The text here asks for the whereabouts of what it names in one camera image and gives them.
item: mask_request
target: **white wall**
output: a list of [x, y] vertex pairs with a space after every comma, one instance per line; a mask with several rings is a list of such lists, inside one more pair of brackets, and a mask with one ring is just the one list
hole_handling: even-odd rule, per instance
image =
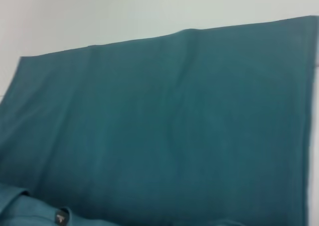
[[[0, 96], [22, 55], [310, 14], [319, 14], [318, 0], [0, 0]], [[317, 122], [315, 114], [313, 226], [319, 226]]]

